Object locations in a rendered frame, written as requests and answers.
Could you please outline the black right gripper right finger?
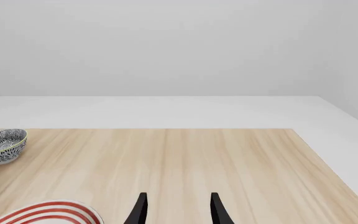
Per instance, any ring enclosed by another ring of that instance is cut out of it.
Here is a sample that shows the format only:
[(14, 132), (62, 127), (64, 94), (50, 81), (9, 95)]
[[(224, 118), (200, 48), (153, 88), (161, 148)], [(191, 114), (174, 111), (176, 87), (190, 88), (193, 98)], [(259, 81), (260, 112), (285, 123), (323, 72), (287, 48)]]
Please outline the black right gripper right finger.
[(213, 224), (234, 224), (216, 192), (211, 193), (210, 210)]

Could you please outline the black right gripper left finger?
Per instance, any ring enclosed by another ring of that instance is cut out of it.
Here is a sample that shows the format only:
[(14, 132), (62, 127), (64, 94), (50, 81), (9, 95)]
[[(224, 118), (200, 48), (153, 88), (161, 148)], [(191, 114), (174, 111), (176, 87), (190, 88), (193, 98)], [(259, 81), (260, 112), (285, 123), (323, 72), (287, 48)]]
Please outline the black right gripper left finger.
[(141, 192), (124, 224), (145, 224), (147, 219), (147, 193)]

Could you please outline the white plate with red rings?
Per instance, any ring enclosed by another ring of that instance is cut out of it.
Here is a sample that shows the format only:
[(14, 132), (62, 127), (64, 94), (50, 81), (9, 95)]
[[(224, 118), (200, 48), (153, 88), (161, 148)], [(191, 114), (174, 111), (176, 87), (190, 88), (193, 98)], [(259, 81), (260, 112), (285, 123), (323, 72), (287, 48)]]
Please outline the white plate with red rings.
[(0, 224), (104, 224), (90, 206), (67, 199), (28, 205), (0, 217)]

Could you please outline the black-white patterned bowl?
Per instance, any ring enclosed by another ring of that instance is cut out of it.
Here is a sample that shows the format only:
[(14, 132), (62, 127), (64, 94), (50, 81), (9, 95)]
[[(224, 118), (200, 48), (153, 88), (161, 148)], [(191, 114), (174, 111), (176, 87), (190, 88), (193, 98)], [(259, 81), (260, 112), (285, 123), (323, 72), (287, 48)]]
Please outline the black-white patterned bowl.
[(16, 160), (25, 149), (27, 131), (23, 129), (0, 130), (0, 165)]

